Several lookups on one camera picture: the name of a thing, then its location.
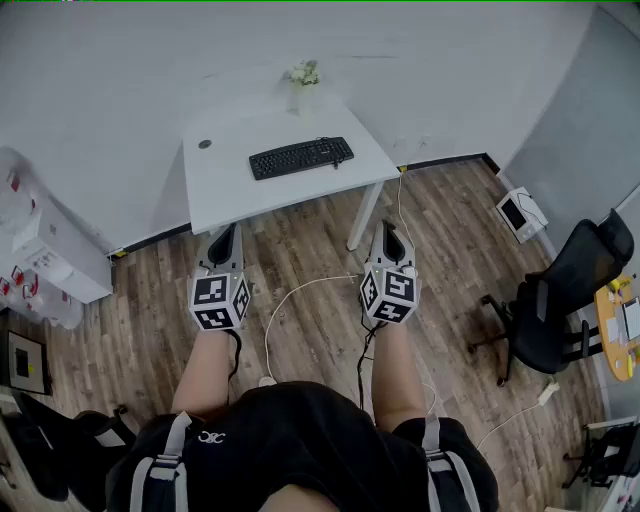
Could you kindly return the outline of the white device with screen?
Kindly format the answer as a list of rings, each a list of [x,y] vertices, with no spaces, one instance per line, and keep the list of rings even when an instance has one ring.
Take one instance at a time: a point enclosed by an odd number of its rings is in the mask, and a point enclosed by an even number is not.
[[[523,244],[544,230],[548,220],[525,187],[509,191],[496,205],[516,240]]]

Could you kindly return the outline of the person's left forearm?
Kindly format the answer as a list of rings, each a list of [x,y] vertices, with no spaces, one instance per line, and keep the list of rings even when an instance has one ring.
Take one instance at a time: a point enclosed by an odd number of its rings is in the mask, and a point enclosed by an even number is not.
[[[173,413],[186,412],[208,420],[227,405],[233,341],[224,331],[197,334],[173,398]]]

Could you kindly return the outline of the black framed picture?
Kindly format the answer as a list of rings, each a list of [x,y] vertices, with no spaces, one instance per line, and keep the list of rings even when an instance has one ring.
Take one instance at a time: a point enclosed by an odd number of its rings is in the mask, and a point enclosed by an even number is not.
[[[0,385],[51,396],[46,346],[8,330],[0,339]]]

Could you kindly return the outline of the white cabinet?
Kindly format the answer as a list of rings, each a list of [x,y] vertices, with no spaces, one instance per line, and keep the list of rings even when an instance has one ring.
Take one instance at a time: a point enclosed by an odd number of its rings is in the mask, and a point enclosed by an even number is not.
[[[111,262],[50,200],[15,234],[0,229],[0,271],[15,267],[89,304],[113,293]]]

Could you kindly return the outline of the clear plastic bag red labels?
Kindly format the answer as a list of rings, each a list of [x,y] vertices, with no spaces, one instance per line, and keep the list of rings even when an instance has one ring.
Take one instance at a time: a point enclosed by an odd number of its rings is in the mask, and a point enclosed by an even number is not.
[[[0,231],[15,235],[29,223],[40,193],[30,162],[0,147]]]
[[[47,320],[52,326],[76,328],[83,316],[82,304],[32,270],[15,266],[11,275],[0,275],[0,304],[33,323]]]

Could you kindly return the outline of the person's black shirt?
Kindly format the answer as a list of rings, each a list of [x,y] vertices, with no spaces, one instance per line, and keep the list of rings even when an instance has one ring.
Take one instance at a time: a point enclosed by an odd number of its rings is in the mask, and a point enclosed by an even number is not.
[[[259,512],[287,487],[339,512],[498,512],[498,485],[451,418],[377,427],[313,382],[254,389],[214,419],[165,415],[109,473],[107,512]]]

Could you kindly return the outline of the white desk leg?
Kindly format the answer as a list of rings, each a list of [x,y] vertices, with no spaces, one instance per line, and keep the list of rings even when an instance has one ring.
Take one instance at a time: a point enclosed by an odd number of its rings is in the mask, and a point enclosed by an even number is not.
[[[355,251],[361,241],[383,185],[384,182],[380,181],[365,187],[364,195],[360,202],[346,244],[346,247],[350,252]]]

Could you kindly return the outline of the person's right forearm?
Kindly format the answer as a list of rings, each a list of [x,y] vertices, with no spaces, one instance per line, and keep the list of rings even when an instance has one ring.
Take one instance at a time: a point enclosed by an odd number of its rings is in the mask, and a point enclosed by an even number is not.
[[[427,416],[425,387],[405,324],[388,324],[376,333],[371,398],[376,425],[387,432]]]

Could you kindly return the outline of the white flowers in vase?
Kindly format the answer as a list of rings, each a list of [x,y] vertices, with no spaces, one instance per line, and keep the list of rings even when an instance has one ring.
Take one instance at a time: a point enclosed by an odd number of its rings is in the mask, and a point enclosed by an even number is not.
[[[298,116],[308,114],[314,106],[320,84],[316,60],[305,60],[283,73],[288,108]]]

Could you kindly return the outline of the round wooden table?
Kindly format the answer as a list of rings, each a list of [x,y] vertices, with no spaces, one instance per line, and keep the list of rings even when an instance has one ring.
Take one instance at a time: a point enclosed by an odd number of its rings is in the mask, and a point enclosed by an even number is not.
[[[601,345],[614,377],[640,374],[640,281],[621,274],[595,293]]]

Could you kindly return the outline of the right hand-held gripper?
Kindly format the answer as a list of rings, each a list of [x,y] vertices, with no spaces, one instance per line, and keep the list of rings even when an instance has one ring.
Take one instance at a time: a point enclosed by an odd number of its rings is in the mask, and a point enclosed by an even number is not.
[[[415,248],[391,222],[381,220],[374,232],[360,301],[370,325],[403,324],[416,310],[420,280]]]

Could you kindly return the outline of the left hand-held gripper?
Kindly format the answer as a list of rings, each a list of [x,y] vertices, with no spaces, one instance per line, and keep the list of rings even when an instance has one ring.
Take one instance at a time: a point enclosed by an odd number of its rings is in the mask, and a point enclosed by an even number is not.
[[[219,228],[199,248],[189,293],[189,311],[202,331],[239,328],[251,300],[244,273],[243,230]]]

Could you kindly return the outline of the black keyboard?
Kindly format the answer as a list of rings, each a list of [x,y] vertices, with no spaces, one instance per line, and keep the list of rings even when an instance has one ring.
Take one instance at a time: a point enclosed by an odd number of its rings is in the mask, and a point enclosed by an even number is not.
[[[258,181],[296,174],[324,166],[337,169],[354,158],[343,137],[320,137],[258,153],[249,157],[249,166]]]

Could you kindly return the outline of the white power strip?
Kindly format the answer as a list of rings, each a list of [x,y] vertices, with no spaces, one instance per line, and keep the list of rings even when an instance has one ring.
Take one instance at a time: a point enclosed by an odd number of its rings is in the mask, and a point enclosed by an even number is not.
[[[555,392],[560,389],[559,383],[553,378],[549,377],[546,384],[538,396],[537,402],[539,406],[544,406],[548,400],[553,396]]]

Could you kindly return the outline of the black office chair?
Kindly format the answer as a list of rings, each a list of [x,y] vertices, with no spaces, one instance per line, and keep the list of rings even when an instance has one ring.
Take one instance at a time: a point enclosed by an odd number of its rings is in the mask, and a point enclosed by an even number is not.
[[[497,381],[500,387],[509,380],[514,359],[554,375],[571,362],[601,353],[601,343],[590,343],[600,329],[584,321],[578,332],[571,332],[567,318],[592,303],[596,292],[622,273],[634,248],[631,231],[614,209],[600,224],[580,221],[547,269],[525,275],[515,300],[498,303],[491,295],[481,298],[482,304],[493,307],[505,331],[468,345],[468,352],[508,341],[505,375]]]

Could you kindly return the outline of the black backpack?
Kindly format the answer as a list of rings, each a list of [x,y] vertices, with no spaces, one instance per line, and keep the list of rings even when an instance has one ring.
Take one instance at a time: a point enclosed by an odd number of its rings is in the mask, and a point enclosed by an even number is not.
[[[124,421],[127,406],[69,418],[24,392],[12,397],[18,410],[0,420],[36,490],[58,502],[74,495],[89,512],[105,512],[107,475],[136,438]]]

